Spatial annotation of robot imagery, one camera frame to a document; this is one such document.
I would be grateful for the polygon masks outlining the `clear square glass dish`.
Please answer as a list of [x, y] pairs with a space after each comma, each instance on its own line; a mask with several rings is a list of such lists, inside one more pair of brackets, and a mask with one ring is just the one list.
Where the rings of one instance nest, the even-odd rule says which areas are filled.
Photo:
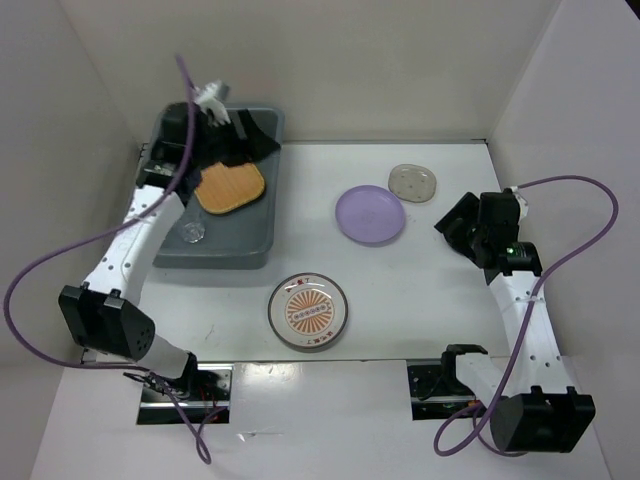
[[435, 196], [437, 179], [426, 167], [401, 164], [390, 171], [388, 189], [400, 200], [426, 203]]

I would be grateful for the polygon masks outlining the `clear plastic cup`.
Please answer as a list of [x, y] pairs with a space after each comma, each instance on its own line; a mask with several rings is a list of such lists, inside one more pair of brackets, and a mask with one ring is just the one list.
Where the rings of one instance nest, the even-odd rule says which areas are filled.
[[198, 215], [184, 214], [176, 226], [180, 237], [187, 243], [194, 244], [204, 239], [206, 226], [204, 220]]

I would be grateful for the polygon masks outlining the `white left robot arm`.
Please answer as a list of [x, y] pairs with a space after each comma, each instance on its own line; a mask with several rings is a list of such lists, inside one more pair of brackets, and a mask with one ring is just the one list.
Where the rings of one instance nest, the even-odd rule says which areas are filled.
[[167, 194], [179, 163], [159, 154], [167, 147], [182, 154], [187, 107], [168, 105], [157, 117], [151, 141], [141, 155], [140, 181], [123, 229], [103, 259], [78, 286], [65, 286], [58, 303], [72, 338], [81, 347], [124, 358], [175, 398], [189, 399], [211, 382], [199, 372], [194, 353], [172, 345], [138, 307], [152, 266], [177, 269], [251, 270], [263, 267], [274, 241], [275, 202], [283, 114], [275, 108], [234, 108], [229, 124], [206, 133], [205, 116], [196, 116], [195, 150], [212, 148], [206, 159], [218, 166], [233, 144], [265, 175], [265, 193], [236, 213], [209, 214], [201, 246], [179, 240], [176, 224], [197, 213], [194, 191]]

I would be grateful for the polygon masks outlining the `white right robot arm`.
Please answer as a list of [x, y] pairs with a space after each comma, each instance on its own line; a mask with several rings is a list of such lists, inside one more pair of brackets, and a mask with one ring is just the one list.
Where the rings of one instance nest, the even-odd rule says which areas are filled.
[[446, 391], [468, 389], [481, 403], [499, 452], [569, 453], [596, 409], [590, 395], [577, 391], [560, 356], [537, 249], [518, 238], [526, 210], [509, 189], [467, 192], [436, 223], [446, 243], [482, 270], [512, 350], [499, 368], [479, 345], [450, 344], [438, 377]]

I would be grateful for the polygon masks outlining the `woven bamboo square tray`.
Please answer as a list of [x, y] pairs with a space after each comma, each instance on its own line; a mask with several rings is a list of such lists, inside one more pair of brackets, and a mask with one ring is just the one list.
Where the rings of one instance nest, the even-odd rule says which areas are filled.
[[265, 179], [253, 163], [235, 167], [216, 163], [201, 173], [195, 196], [207, 213], [222, 215], [258, 199], [265, 188]]

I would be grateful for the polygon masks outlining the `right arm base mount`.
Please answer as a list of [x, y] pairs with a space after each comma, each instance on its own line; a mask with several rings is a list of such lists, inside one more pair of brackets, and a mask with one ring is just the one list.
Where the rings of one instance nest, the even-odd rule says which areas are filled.
[[440, 360], [407, 361], [406, 370], [413, 421], [445, 420], [474, 403], [474, 394], [447, 380]]

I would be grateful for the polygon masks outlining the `white orange patterned plate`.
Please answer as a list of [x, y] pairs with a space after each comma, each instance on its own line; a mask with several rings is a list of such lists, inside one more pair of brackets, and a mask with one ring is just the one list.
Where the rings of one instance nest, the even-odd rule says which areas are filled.
[[326, 275], [304, 272], [284, 279], [271, 293], [269, 325], [286, 346], [302, 352], [330, 348], [344, 333], [349, 303], [341, 286]]

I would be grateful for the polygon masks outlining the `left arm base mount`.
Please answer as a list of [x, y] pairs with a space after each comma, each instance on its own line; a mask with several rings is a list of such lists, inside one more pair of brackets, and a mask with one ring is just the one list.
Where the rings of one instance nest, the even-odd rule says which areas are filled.
[[[202, 383], [190, 393], [176, 396], [190, 422], [199, 425], [228, 424], [234, 366], [231, 363], [200, 363]], [[141, 374], [125, 372], [124, 376], [142, 385], [136, 423], [138, 425], [175, 425], [182, 419], [170, 397], [154, 380]]]

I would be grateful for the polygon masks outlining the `purple plastic plate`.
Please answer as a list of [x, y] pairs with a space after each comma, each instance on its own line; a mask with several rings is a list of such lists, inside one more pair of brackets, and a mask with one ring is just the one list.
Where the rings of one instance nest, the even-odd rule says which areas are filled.
[[346, 237], [367, 245], [392, 241], [406, 223], [400, 200], [375, 185], [359, 185], [345, 191], [336, 202], [335, 218]]

